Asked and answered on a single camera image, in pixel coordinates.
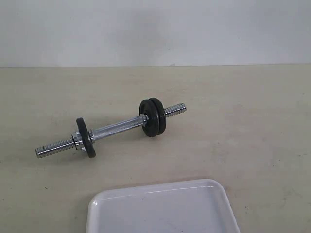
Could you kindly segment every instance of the white tray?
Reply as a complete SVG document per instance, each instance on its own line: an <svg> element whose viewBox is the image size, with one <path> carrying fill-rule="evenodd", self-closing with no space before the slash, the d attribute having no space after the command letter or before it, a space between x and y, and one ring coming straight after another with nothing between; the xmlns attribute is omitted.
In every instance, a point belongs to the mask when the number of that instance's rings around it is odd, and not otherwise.
<svg viewBox="0 0 311 233"><path fill-rule="evenodd" d="M165 183L97 194L87 233L239 233L224 188L216 181Z"/></svg>

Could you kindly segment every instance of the tabletop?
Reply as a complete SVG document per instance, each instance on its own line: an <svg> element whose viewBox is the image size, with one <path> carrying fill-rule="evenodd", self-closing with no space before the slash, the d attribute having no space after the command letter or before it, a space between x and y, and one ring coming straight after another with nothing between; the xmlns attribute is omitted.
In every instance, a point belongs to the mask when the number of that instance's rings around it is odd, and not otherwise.
<svg viewBox="0 0 311 233"><path fill-rule="evenodd" d="M242 233L311 232L311 65L0 68L0 230L83 233L103 190L199 178L226 190ZM96 129L143 99L187 111L37 159L83 117Z"/></svg>

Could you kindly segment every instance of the white wall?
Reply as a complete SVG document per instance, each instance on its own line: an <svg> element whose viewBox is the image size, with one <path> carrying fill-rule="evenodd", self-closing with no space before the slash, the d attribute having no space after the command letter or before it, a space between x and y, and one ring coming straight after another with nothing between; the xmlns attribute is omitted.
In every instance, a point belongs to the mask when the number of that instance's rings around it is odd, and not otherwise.
<svg viewBox="0 0 311 233"><path fill-rule="evenodd" d="M0 2L0 67L307 62L310 0Z"/></svg>

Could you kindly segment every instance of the dumbbell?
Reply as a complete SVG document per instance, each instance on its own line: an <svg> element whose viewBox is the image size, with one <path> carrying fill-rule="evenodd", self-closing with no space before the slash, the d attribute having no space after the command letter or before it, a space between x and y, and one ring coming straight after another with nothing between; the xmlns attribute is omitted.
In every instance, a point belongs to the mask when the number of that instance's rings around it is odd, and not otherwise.
<svg viewBox="0 0 311 233"><path fill-rule="evenodd" d="M99 129L88 131L83 118L78 118L76 120L78 131L74 132L70 139L38 147L35 149L35 153L37 158L44 158L51 154L76 148L86 152L90 158L94 158L96 156L93 147L95 141L139 126L142 126L148 137L155 137L165 131L166 118L183 113L186 110L184 103L163 108L161 101L157 98L150 98L140 103L139 116Z"/></svg>

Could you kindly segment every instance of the black weight plate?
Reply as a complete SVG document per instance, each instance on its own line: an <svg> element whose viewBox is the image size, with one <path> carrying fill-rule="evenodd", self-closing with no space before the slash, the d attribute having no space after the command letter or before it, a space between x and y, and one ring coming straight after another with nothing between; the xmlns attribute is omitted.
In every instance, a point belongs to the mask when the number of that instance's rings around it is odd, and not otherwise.
<svg viewBox="0 0 311 233"><path fill-rule="evenodd" d="M159 99L152 97L150 98L150 100L155 104L157 108L157 113L159 115L159 120L160 120L159 132L157 135L160 135L160 134L163 134L166 128L166 117L165 117L164 107Z"/></svg>
<svg viewBox="0 0 311 233"><path fill-rule="evenodd" d="M95 153L92 142L89 140L89 134L88 134L86 124L85 124L83 118L78 118L76 120L76 122L77 122L78 130L80 132L80 135L81 135L81 138L83 141L83 145L86 149L87 155L90 158L94 158L96 156L96 153Z"/></svg>
<svg viewBox="0 0 311 233"><path fill-rule="evenodd" d="M155 137L159 133L159 115L157 108L151 100L143 100L139 106L139 114L146 114L148 121L143 130L148 137Z"/></svg>

